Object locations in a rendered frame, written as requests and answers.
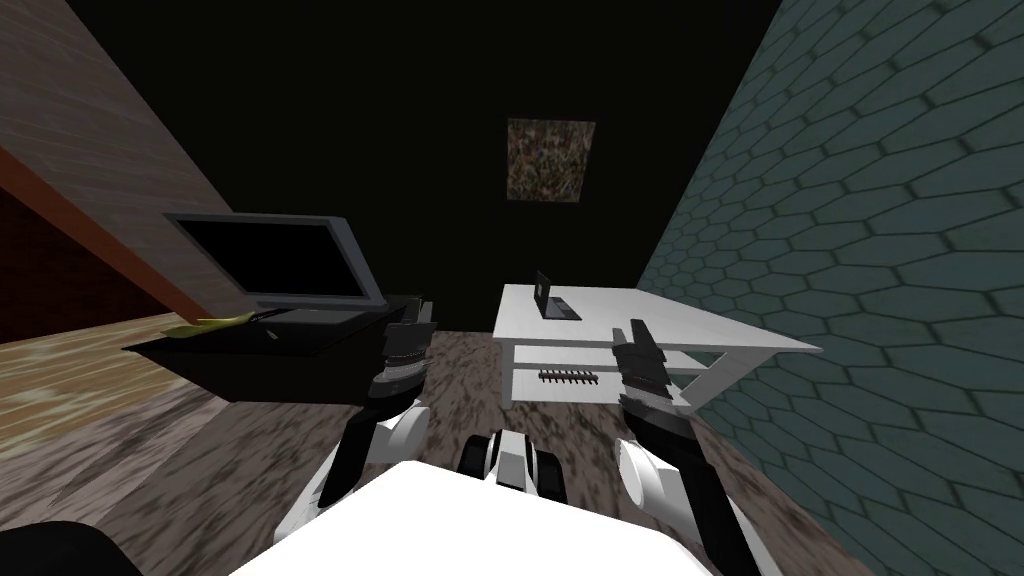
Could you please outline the yellow banana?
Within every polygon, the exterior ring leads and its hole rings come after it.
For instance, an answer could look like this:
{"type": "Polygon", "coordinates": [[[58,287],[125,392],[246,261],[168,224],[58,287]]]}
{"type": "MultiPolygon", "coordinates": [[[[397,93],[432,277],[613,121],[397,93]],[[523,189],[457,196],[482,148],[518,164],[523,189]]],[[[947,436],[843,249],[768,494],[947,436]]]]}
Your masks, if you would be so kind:
{"type": "Polygon", "coordinates": [[[167,338],[184,339],[212,331],[233,327],[249,322],[254,316],[250,312],[233,318],[199,319],[195,324],[176,326],[161,332],[167,338]]]}

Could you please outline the brown speckled wall picture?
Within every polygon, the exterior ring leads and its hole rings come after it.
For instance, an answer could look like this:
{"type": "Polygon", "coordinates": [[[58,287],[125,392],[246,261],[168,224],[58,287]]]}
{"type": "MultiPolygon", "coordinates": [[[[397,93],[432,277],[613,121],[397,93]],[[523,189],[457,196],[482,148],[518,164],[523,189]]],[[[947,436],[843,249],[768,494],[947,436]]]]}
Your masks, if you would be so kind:
{"type": "Polygon", "coordinates": [[[506,198],[578,203],[595,131],[592,121],[509,119],[506,198]]]}

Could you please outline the black low table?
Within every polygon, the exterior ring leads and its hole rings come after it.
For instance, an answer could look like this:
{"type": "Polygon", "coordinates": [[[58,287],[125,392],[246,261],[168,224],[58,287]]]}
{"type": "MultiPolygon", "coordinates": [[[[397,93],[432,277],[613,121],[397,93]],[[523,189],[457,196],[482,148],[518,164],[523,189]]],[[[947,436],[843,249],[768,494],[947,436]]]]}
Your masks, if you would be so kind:
{"type": "Polygon", "coordinates": [[[362,405],[385,365],[384,331],[414,296],[339,324],[247,322],[131,352],[227,402],[362,405]]]}

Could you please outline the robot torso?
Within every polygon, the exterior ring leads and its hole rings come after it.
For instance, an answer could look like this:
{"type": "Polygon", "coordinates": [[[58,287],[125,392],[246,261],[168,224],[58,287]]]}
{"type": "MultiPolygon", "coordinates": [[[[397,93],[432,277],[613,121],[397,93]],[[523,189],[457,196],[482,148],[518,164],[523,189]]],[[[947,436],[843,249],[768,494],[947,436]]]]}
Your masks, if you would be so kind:
{"type": "Polygon", "coordinates": [[[231,576],[711,576],[680,543],[418,461],[397,463],[231,576]]]}

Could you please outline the black laptop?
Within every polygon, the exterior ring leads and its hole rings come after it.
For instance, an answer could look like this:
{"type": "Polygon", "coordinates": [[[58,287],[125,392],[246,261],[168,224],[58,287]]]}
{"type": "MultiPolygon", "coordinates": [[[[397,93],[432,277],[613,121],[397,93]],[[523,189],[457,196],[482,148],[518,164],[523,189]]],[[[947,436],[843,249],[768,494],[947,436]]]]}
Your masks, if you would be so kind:
{"type": "Polygon", "coordinates": [[[551,281],[541,272],[536,274],[534,300],[543,319],[582,321],[582,318],[561,298],[550,295],[551,281]]]}

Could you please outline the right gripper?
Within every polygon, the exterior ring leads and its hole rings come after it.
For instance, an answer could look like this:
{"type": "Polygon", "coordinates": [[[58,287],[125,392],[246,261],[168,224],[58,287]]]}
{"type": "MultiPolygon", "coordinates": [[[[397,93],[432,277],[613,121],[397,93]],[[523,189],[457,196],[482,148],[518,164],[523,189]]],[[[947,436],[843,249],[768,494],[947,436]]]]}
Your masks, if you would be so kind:
{"type": "Polygon", "coordinates": [[[663,352],[642,319],[633,318],[630,325],[635,345],[627,345],[629,340],[621,328],[612,329],[612,354],[623,383],[627,387],[671,400],[669,386],[672,382],[663,352]]]}

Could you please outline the grey framed television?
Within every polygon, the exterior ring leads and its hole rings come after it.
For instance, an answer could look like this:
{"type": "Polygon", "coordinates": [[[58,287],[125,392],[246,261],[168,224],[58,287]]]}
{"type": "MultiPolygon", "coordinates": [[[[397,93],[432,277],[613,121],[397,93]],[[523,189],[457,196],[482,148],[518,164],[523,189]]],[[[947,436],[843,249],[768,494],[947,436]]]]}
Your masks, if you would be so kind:
{"type": "Polygon", "coordinates": [[[167,219],[270,323],[339,324],[384,312],[362,251],[340,217],[169,213],[167,219]]]}

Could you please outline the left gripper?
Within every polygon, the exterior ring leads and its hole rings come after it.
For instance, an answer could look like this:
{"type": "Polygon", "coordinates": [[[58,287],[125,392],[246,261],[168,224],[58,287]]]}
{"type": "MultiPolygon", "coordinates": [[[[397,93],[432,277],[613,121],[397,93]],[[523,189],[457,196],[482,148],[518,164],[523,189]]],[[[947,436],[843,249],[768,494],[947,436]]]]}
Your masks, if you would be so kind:
{"type": "Polygon", "coordinates": [[[435,330],[433,303],[411,297],[406,304],[402,323],[391,323],[384,331],[386,342],[383,355],[386,369],[398,369],[421,362],[431,343],[435,330]],[[418,322],[422,305],[422,322],[418,322]]]}

